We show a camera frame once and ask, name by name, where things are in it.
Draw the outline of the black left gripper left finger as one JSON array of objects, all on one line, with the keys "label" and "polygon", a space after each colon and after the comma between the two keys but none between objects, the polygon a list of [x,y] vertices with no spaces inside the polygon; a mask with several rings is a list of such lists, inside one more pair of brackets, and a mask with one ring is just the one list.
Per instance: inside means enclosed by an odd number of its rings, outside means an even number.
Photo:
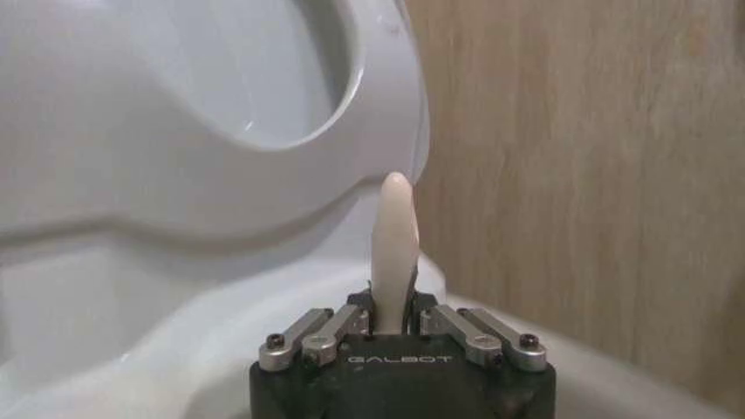
[{"label": "black left gripper left finger", "polygon": [[346,336],[372,332],[372,314],[371,290],[350,294],[338,310],[310,309],[284,332],[267,336],[259,349],[260,370],[282,372],[298,362],[312,367],[331,364]]}]

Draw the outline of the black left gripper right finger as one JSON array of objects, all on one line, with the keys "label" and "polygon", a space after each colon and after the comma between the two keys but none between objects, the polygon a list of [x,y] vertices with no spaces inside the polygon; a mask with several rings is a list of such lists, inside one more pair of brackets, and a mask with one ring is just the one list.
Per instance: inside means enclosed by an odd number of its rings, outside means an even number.
[{"label": "black left gripper right finger", "polygon": [[445,335],[460,346],[467,360],[481,367],[507,361],[523,372],[548,369],[548,350],[533,333],[520,333],[483,308],[455,309],[433,294],[415,292],[415,332]]}]

